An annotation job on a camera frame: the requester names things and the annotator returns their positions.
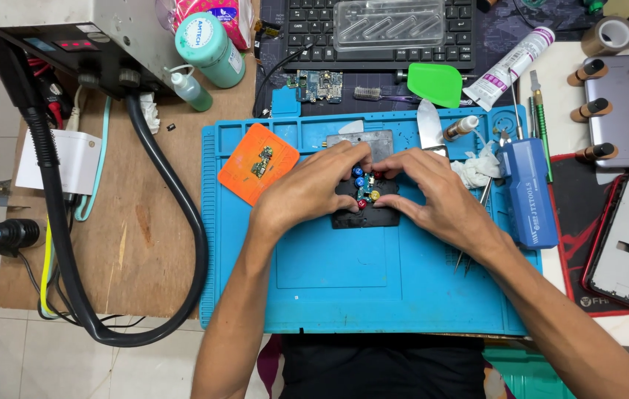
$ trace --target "red led display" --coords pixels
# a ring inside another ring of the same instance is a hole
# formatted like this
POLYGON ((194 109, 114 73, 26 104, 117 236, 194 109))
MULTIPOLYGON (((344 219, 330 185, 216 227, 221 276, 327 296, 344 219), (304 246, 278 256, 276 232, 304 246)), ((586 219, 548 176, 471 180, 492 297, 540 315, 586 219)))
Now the red led display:
POLYGON ((66 51, 98 51, 93 43, 89 41, 54 41, 53 44, 66 51))

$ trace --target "brush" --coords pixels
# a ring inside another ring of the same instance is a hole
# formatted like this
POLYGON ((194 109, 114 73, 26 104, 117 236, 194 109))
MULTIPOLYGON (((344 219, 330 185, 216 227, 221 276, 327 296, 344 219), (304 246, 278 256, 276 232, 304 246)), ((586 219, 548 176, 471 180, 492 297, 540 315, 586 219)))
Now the brush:
POLYGON ((367 87, 356 87, 354 89, 354 98, 365 100, 365 101, 400 101, 400 102, 409 102, 411 104, 418 104, 421 100, 418 96, 382 96, 381 88, 374 87, 369 89, 367 87))

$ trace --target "hand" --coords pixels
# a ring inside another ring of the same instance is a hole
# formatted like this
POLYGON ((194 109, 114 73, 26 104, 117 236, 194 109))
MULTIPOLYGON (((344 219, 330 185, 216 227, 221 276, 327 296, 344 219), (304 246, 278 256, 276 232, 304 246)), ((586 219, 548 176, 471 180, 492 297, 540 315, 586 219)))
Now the hand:
POLYGON ((250 214, 251 224, 257 224, 280 238, 285 231, 301 222, 339 209, 358 212, 356 199, 334 193, 340 181, 351 177, 356 163, 364 172, 371 172, 371 147, 368 143, 353 146, 344 140, 308 157, 260 195, 250 214))
POLYGON ((392 179, 401 171, 418 183, 425 205, 399 195, 382 195, 374 207, 391 207, 406 214, 417 226, 481 261, 499 248, 505 233, 489 217, 487 210, 465 188, 450 168, 449 159, 421 149, 394 154, 373 165, 392 179))

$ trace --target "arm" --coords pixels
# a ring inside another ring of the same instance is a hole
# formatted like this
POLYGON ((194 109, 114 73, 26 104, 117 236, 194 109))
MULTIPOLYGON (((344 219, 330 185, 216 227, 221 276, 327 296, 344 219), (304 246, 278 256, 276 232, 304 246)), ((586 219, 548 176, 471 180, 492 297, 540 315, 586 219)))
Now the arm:
POLYGON ((511 300, 533 340, 579 399, 629 398, 629 354, 578 306, 550 284, 489 218, 451 169, 449 160, 413 149, 373 165, 392 178, 401 171, 418 183, 426 204, 384 195, 416 225, 469 253, 511 300), (475 226, 474 233, 468 227, 475 226))
POLYGON ((243 398, 263 339, 270 257, 280 237, 306 220, 338 209, 358 211, 356 200, 336 195, 360 163, 371 171, 367 143, 342 141, 295 166, 260 196, 246 240, 199 349, 192 398, 243 398))

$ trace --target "clear plastic tray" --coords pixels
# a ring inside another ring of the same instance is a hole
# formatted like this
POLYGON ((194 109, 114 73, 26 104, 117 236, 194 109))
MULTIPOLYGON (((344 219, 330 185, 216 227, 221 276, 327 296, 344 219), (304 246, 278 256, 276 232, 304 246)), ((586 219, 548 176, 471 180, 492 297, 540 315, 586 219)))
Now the clear plastic tray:
POLYGON ((443 0, 340 1, 334 8, 337 51, 432 47, 444 34, 443 0))

